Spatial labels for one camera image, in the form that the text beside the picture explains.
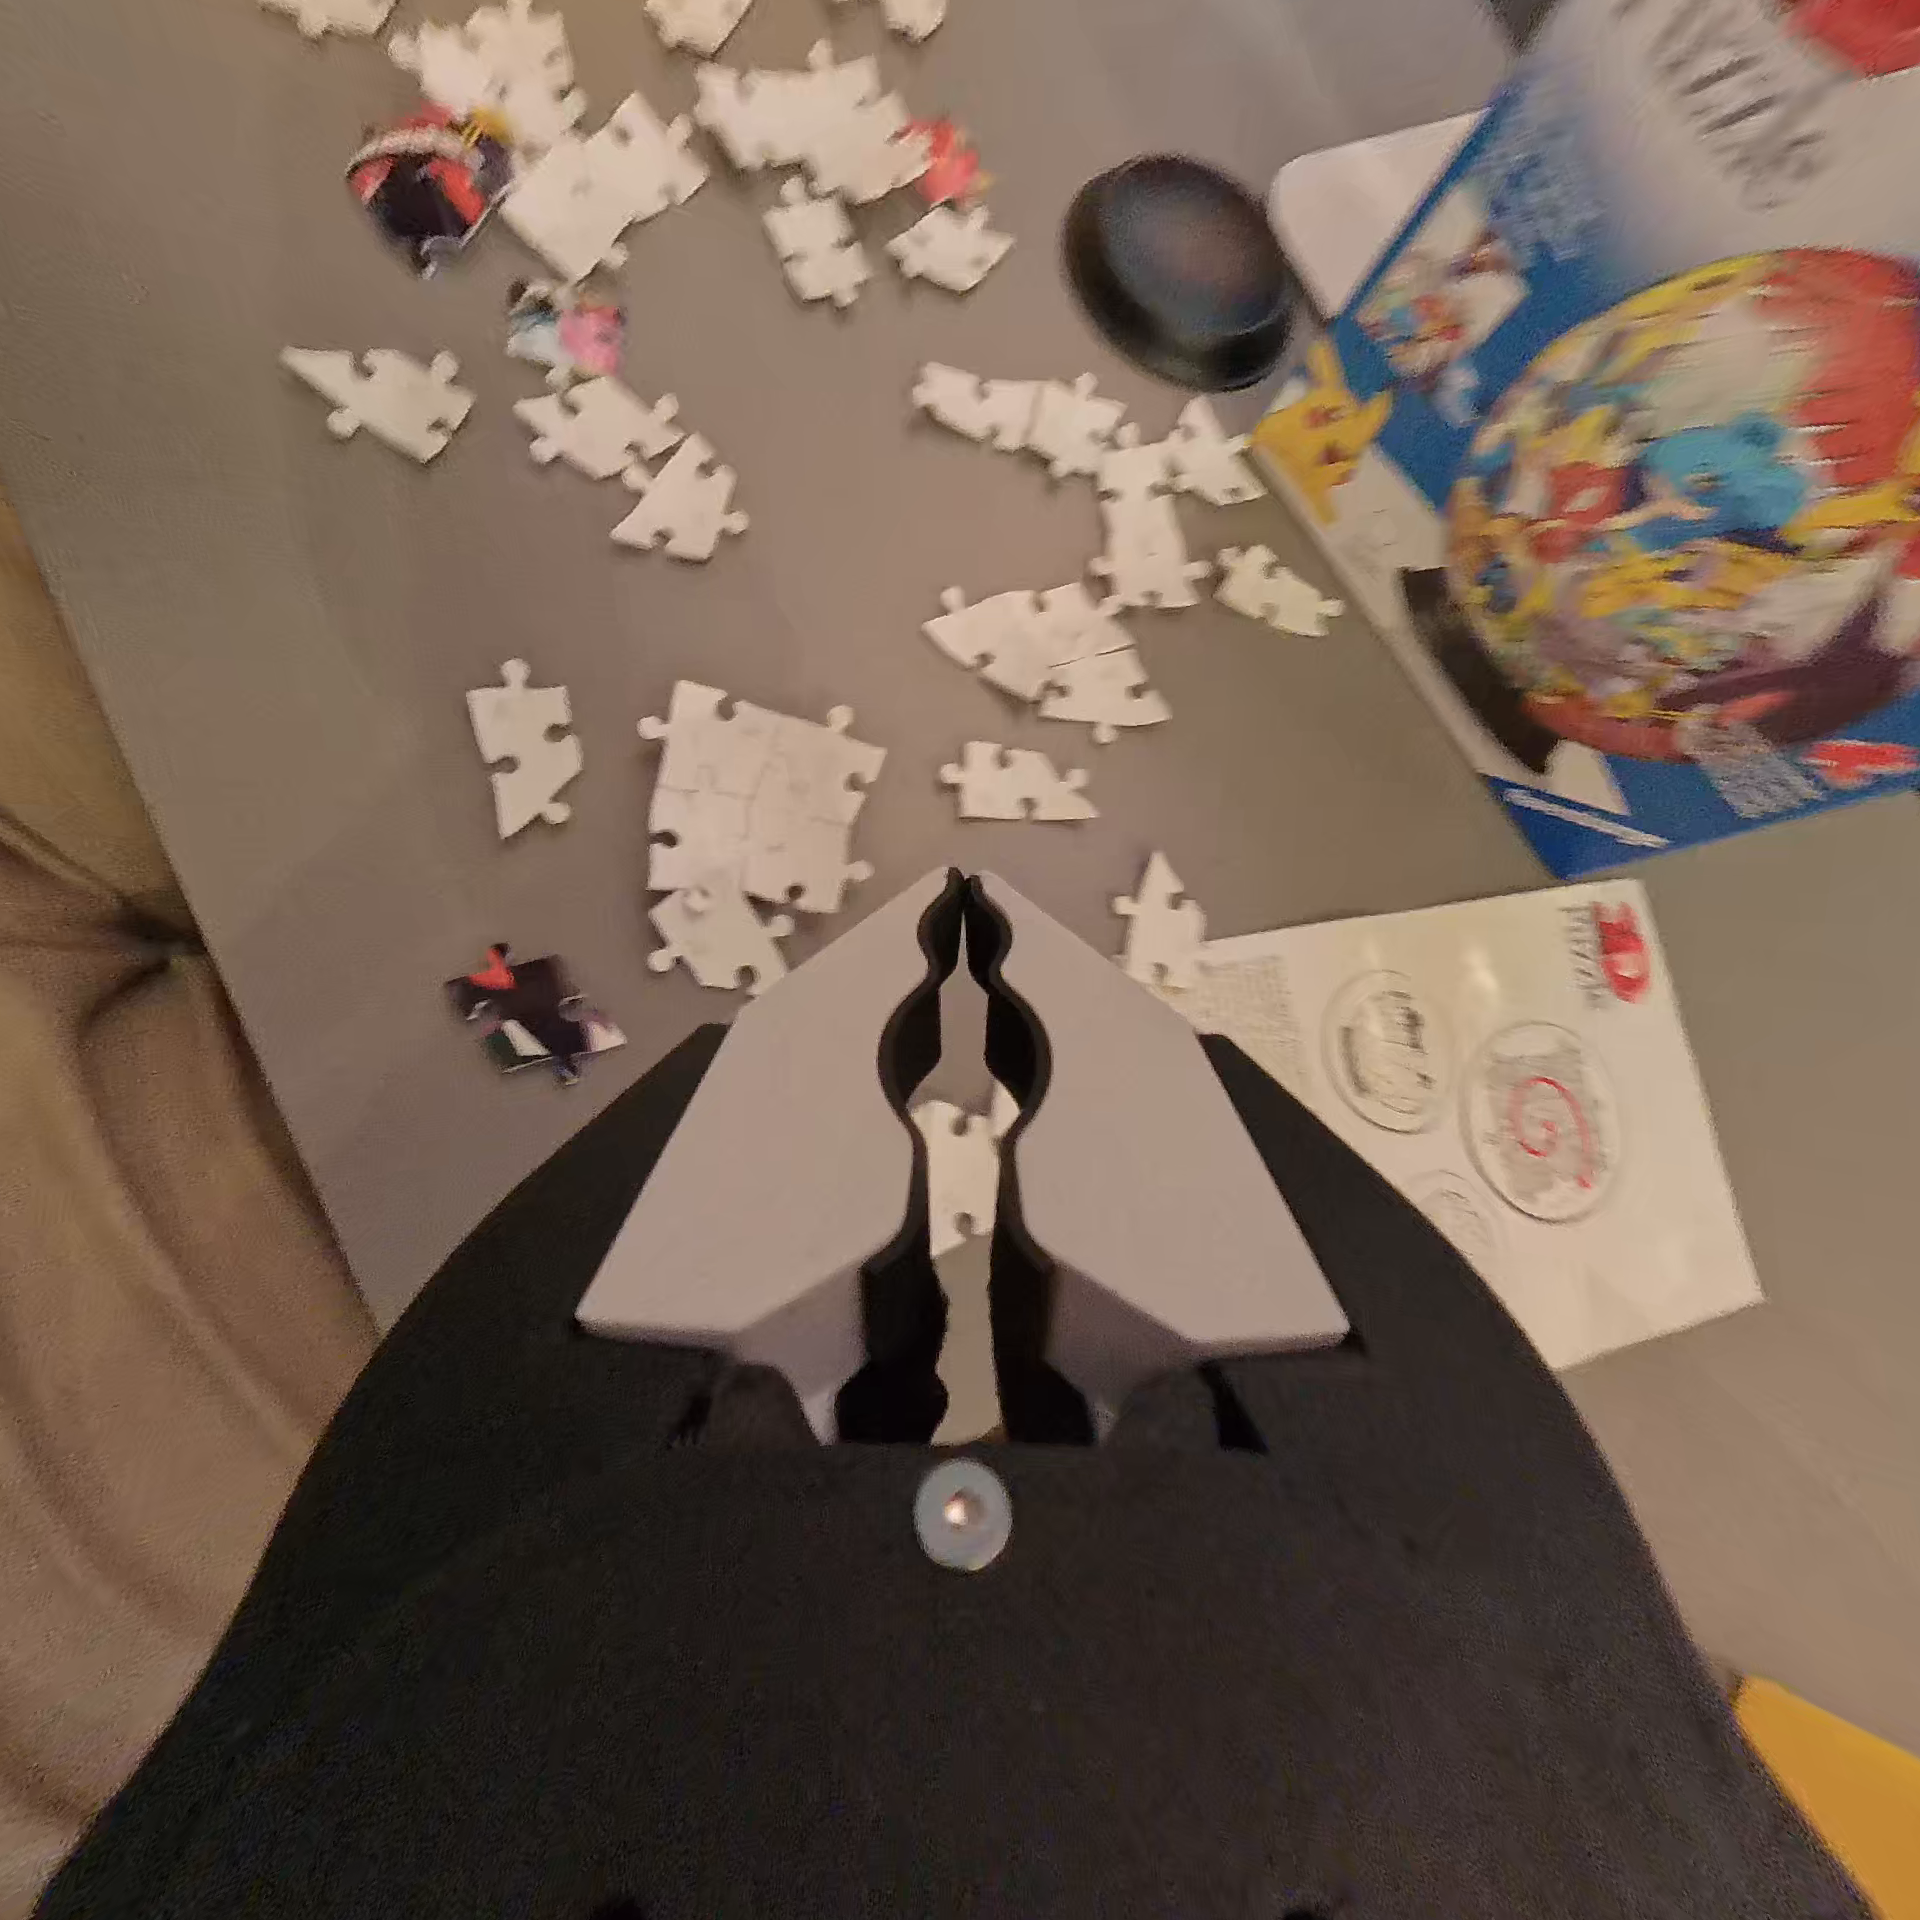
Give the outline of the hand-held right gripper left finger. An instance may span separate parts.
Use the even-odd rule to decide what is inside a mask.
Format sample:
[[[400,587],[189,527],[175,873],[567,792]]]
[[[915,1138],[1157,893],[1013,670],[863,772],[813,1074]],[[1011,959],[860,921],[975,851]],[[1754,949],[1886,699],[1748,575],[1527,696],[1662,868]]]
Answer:
[[[861,1279],[922,1181],[899,1026],[938,1017],[961,882],[928,871],[737,1013],[577,1304],[585,1332],[775,1370],[836,1438],[873,1351]]]

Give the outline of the white puzzle pieces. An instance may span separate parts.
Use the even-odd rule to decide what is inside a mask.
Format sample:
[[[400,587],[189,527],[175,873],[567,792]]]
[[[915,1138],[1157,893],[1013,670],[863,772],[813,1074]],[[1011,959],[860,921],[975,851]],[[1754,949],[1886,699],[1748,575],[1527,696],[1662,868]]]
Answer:
[[[663,118],[631,91],[597,127],[585,127],[586,98],[555,9],[477,4],[458,22],[394,28],[392,4],[259,9],[307,39],[383,39],[415,85],[413,109],[494,108],[510,130],[516,179],[478,233],[504,225],[544,268],[532,279],[613,302],[629,230],[707,183],[697,132],[732,171],[781,177],[760,230],[788,292],[808,307],[850,311],[873,279],[857,208],[912,204],[884,235],[884,254],[903,281],[945,296],[976,292],[1013,244],[981,198],[957,211],[906,188],[925,165],[900,140],[915,114],[872,57],[840,58],[823,37],[797,66],[715,60],[752,4],[643,4],[666,52],[699,57],[691,109]],[[1076,580],[985,596],[948,587],[922,624],[925,640],[1002,699],[1112,744],[1168,718],[1122,612],[1185,612],[1208,587],[1276,631],[1321,632],[1340,603],[1267,546],[1216,559],[1189,546],[1182,497],[1227,507],[1262,495],[1251,438],[1225,429],[1209,397],[1189,393],[1166,434],[1143,438],[1093,373],[1030,379],[925,361],[909,389],[917,419],[1033,459],[1049,480],[1087,480],[1100,521],[1100,550]],[[635,393],[624,367],[567,387],[540,373],[540,393],[516,397],[513,418],[535,464],[631,495],[610,526],[618,550],[707,565],[752,526],[737,470],[685,422],[675,395]],[[851,734],[846,706],[788,717],[695,681],[672,685],[666,712],[635,731],[658,751],[646,820],[643,886],[658,943],[647,965],[683,968],[710,992],[770,987],[786,970],[792,912],[824,918],[872,875],[851,834],[884,749]]]

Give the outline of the white instruction leaflet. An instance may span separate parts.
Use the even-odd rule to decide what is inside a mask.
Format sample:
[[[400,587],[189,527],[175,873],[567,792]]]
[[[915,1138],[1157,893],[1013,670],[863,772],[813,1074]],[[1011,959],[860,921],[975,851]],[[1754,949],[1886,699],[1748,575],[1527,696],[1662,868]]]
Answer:
[[[1762,1304],[1634,878],[1220,938],[1154,988],[1423,1212],[1551,1370]]]

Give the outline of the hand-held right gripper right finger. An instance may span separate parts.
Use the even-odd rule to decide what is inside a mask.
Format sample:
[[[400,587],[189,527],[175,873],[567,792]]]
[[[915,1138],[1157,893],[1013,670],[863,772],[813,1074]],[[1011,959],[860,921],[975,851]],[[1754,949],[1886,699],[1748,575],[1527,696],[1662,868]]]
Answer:
[[[1013,1440],[1098,1440],[1143,1385],[1351,1332],[1195,1028],[1008,882],[965,884],[997,1153],[988,1322]]]

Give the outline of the blue puzzle box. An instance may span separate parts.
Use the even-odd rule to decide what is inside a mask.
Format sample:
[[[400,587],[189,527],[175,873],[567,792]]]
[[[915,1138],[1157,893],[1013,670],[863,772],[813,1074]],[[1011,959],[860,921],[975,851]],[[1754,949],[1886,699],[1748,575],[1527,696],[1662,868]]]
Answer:
[[[1915,787],[1915,4],[1553,4],[1251,453],[1553,875]]]

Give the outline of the pink red printed puzzle piece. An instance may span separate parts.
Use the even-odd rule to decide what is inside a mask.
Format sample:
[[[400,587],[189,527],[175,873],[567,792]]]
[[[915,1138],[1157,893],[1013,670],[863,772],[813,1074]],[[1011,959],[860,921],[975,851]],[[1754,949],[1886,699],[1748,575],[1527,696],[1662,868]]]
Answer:
[[[966,211],[991,183],[971,134],[955,118],[910,118],[900,140],[922,151],[925,165],[906,188],[925,205]]]

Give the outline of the red and black puzzle piece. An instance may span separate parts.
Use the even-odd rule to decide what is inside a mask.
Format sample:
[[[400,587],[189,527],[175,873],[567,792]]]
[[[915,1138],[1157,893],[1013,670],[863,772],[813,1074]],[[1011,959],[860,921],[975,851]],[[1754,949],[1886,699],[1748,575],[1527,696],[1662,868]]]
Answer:
[[[494,108],[432,102],[371,132],[346,167],[351,193],[416,276],[469,244],[513,179],[510,130]]]

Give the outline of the dark printed puzzle piece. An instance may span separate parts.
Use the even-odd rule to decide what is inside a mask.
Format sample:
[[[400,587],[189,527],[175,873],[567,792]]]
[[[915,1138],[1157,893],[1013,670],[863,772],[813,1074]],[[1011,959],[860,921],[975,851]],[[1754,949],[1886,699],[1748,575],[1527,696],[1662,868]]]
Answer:
[[[542,1071],[571,1088],[588,1060],[629,1044],[556,954],[518,954],[494,943],[477,968],[445,979],[442,993],[501,1074]]]

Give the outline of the person's beige trousers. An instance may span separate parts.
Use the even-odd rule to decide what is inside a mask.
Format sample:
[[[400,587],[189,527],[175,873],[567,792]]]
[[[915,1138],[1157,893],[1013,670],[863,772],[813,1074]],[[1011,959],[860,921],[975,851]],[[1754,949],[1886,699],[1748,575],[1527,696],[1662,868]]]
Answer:
[[[4,1915],[193,1686],[373,1341],[4,501]]]

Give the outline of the black round puzzle stand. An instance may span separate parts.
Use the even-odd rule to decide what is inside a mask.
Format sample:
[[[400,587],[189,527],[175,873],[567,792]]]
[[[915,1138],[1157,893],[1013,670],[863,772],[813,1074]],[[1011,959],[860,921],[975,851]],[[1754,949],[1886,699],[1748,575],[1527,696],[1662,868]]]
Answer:
[[[1063,270],[1095,330],[1189,393],[1241,393],[1284,361],[1304,286],[1263,204],[1181,155],[1087,179],[1063,215]]]

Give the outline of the pink and blue puzzle piece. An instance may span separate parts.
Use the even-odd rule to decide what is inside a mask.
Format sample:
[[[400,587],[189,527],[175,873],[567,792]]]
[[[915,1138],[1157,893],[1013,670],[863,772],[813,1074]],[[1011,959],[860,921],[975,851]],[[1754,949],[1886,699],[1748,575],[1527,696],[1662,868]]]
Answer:
[[[626,311],[577,284],[516,279],[506,300],[506,354],[540,367],[553,387],[615,375]]]

